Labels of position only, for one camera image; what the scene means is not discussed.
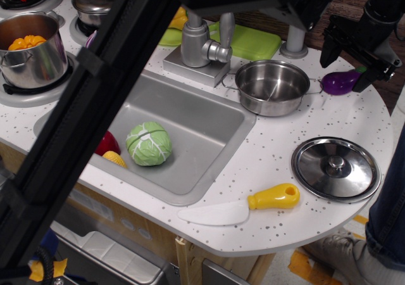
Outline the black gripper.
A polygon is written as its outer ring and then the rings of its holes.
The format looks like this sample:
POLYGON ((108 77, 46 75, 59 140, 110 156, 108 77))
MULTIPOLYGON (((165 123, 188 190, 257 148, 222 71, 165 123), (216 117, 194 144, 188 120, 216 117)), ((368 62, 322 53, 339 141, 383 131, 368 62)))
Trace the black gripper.
POLYGON ((332 15, 324 30, 320 64, 331 65, 345 51, 362 65, 355 69, 359 77, 353 92, 363 92, 377 80, 388 81, 402 61, 389 44, 404 15, 404 0, 367 0, 358 21, 332 15))

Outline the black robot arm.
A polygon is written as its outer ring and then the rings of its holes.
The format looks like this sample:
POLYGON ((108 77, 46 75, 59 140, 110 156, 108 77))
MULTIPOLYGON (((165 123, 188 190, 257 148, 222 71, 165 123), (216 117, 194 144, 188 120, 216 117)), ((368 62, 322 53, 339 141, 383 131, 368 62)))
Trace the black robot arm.
POLYGON ((1 188, 1 275, 27 276, 71 192, 180 6, 209 16, 303 2, 287 18, 309 30, 331 0, 117 0, 18 173, 1 188))

